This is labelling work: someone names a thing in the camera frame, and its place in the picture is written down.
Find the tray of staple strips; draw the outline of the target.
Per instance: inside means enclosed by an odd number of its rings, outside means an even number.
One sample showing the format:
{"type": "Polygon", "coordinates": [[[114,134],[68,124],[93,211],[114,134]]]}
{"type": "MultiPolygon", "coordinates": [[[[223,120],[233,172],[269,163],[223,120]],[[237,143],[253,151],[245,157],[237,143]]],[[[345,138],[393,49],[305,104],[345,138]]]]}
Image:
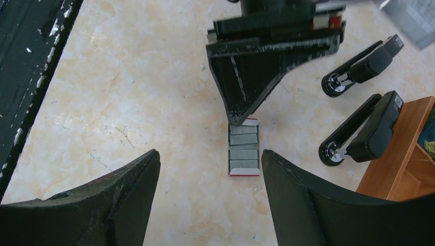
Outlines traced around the tray of staple strips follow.
{"type": "Polygon", "coordinates": [[[246,119],[242,125],[228,126],[228,174],[230,176],[259,176],[259,121],[246,119]]]}

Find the black stapler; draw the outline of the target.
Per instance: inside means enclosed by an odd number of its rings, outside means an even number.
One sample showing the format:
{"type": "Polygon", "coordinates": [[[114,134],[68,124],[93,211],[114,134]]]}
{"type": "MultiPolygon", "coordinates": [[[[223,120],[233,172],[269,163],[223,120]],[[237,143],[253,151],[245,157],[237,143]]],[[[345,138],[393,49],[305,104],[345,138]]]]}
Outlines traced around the black stapler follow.
{"type": "Polygon", "coordinates": [[[379,159],[394,134],[404,101],[396,91],[370,96],[319,146],[319,158],[335,167],[345,159],[366,162],[379,159]]]}
{"type": "Polygon", "coordinates": [[[330,97],[338,97],[354,84],[362,84],[381,74],[403,49],[404,43],[395,34],[379,40],[322,78],[321,86],[330,97]]]}

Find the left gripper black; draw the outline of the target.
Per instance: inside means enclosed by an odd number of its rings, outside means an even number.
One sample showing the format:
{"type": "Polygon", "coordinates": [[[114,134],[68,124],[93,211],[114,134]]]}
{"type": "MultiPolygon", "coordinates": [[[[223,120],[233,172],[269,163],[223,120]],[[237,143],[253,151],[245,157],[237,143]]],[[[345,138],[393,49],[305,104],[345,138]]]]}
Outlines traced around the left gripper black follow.
{"type": "Polygon", "coordinates": [[[206,46],[210,71],[231,126],[240,126],[254,113],[287,73],[337,53],[342,42],[341,34],[272,43],[254,37],[301,38],[312,32],[340,29],[346,10],[346,5],[337,1],[238,4],[241,16],[215,20],[207,31],[211,44],[206,46]]]}

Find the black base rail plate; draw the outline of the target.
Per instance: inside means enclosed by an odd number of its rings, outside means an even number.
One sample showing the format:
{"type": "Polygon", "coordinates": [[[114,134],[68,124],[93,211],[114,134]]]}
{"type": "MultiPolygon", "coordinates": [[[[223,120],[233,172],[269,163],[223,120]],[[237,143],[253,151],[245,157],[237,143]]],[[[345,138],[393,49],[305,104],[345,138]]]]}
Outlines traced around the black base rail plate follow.
{"type": "Polygon", "coordinates": [[[83,2],[1,1],[1,194],[5,194],[83,2]]]}

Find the orange compartment tray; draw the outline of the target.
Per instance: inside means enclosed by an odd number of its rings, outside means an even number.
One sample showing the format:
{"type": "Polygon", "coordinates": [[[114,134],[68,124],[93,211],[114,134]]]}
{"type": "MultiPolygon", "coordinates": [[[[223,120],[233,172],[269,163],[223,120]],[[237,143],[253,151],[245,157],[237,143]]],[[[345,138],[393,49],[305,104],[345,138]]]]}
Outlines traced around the orange compartment tray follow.
{"type": "Polygon", "coordinates": [[[417,143],[433,107],[433,96],[404,104],[387,150],[370,162],[356,192],[393,201],[434,194],[434,160],[417,143]]]}

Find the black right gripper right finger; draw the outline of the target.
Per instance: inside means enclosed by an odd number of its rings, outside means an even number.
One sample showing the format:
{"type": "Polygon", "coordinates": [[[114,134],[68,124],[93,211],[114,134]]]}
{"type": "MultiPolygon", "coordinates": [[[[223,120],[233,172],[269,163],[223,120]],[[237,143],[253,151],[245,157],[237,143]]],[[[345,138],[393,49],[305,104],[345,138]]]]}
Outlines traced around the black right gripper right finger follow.
{"type": "Polygon", "coordinates": [[[337,186],[272,150],[262,168],[279,245],[434,245],[434,195],[379,199],[337,186]]]}

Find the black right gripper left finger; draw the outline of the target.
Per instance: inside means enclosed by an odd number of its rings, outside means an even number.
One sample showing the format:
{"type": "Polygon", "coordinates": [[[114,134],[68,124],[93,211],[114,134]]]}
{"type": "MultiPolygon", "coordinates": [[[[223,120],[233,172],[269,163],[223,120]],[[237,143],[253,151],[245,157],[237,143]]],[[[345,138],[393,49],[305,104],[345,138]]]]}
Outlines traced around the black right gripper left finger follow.
{"type": "Polygon", "coordinates": [[[4,204],[1,245],[142,245],[160,167],[153,149],[46,200],[4,204]]]}

